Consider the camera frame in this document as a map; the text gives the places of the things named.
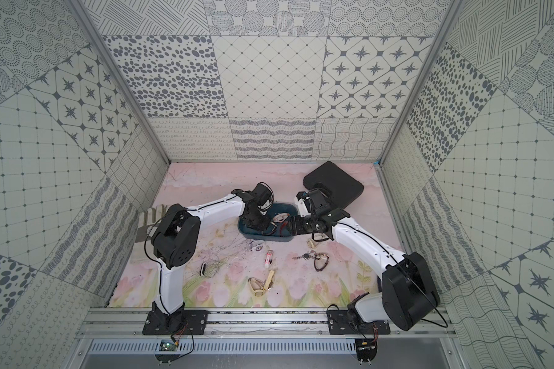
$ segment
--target blue plastic tray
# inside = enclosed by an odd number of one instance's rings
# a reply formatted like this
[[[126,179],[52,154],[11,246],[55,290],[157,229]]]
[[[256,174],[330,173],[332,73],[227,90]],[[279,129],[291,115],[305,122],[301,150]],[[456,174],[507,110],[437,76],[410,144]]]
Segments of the blue plastic tray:
[[[273,206],[267,211],[267,214],[270,218],[273,218],[275,215],[281,214],[282,212],[288,212],[292,217],[298,215],[298,209],[295,206],[284,203],[273,203]],[[294,238],[294,235],[291,234],[289,225],[283,228],[281,234],[279,233],[279,229],[277,229],[271,236],[266,236],[259,231],[245,226],[242,219],[238,219],[238,231],[240,231],[245,238],[250,240],[289,242]]]

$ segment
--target pink cylindrical tube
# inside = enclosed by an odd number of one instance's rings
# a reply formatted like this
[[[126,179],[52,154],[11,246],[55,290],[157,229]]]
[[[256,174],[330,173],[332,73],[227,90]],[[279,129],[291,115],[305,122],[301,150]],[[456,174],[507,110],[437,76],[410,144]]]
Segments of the pink cylindrical tube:
[[[269,265],[271,265],[272,256],[273,256],[273,250],[267,251],[267,256],[265,258],[265,269],[269,269]]]

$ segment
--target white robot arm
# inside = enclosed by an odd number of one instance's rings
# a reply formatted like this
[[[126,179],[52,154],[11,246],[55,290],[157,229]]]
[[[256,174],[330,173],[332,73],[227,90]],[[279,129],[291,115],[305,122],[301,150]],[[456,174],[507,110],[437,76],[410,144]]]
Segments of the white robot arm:
[[[219,200],[211,201],[196,207],[190,207],[185,210],[192,216],[199,218],[201,222],[199,228],[205,228],[209,225],[221,222],[222,220],[241,216],[244,211],[244,206],[245,203],[240,197],[230,194]],[[183,277],[186,264],[169,267],[163,260],[163,256],[160,256],[158,260],[160,291],[155,302],[157,306],[162,307],[163,312],[172,314],[184,304]]]
[[[270,219],[266,210],[273,203],[270,188],[258,183],[252,191],[235,189],[230,195],[206,204],[185,208],[170,206],[152,236],[152,245],[160,271],[160,285],[153,310],[167,316],[177,315],[184,307],[183,277],[185,264],[192,258],[199,229],[220,221],[241,217],[255,230],[265,230]]]
[[[152,312],[170,321],[169,331],[173,325],[181,326],[184,265],[195,252],[199,229],[241,217],[247,227],[267,230],[271,220],[265,211],[272,199],[271,189],[259,183],[252,191],[237,189],[211,203],[189,208],[175,204],[168,209],[152,236],[161,276]],[[291,234],[312,234],[312,238],[325,234],[353,250],[382,280],[380,294],[362,295],[347,306],[358,323],[391,320],[408,330],[436,309],[440,299],[422,256],[406,255],[378,240],[346,211],[331,208],[328,196],[320,189],[299,192],[296,204],[300,215],[290,218]]]
[[[293,234],[321,233],[355,252],[382,280],[382,292],[365,294],[347,305],[358,323],[391,320],[408,330],[439,305],[440,299],[425,259],[406,255],[363,229],[349,213],[332,208],[320,189],[299,192],[299,213],[293,219]]]

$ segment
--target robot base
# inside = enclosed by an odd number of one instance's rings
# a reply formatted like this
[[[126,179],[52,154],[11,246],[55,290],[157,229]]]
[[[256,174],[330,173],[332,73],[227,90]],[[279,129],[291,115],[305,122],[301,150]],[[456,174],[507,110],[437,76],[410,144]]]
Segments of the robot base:
[[[348,310],[329,310],[326,312],[326,316],[330,334],[373,334],[372,323],[357,323],[356,319],[349,317]],[[388,321],[374,321],[373,324],[376,325],[378,334],[390,334]]]
[[[142,334],[145,336],[171,335],[180,331],[184,325],[192,335],[202,335],[207,325],[207,310],[185,310],[185,304],[174,313],[167,315],[152,302]]]

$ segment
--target ventilated metal panel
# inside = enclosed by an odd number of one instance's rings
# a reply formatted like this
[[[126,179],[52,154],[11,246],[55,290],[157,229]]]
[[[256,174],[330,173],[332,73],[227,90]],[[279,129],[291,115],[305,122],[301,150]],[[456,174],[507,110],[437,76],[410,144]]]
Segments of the ventilated metal panel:
[[[95,339],[90,354],[184,354],[191,339],[182,339],[177,351],[160,351],[165,339]],[[355,353],[352,338],[246,339],[196,338],[192,354],[348,354]]]

